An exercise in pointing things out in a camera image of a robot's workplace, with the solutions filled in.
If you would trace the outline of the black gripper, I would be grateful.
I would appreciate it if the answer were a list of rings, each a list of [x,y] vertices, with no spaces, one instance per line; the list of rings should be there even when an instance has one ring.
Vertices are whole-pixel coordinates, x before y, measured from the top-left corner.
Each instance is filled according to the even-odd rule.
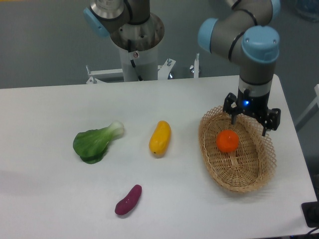
[[[268,109],[270,92],[261,96],[251,96],[250,90],[238,89],[237,97],[229,93],[223,104],[223,112],[231,117],[231,124],[236,123],[237,116],[244,114],[252,118],[260,118],[263,127],[262,136],[268,131],[276,131],[280,125],[281,110],[279,108]]]

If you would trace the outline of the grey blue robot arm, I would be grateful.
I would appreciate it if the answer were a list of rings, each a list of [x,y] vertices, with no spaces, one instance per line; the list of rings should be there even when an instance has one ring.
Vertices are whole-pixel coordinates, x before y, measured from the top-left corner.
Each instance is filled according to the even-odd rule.
[[[240,67],[238,93],[228,94],[223,111],[236,120],[239,114],[254,118],[264,131],[276,130],[281,111],[268,108],[279,34],[269,26],[278,15],[278,0],[233,0],[232,14],[224,20],[207,19],[199,28],[198,45]],[[100,37],[117,46],[124,80],[150,81],[160,78],[158,45],[164,25],[150,11],[147,0],[93,0],[84,18]]]

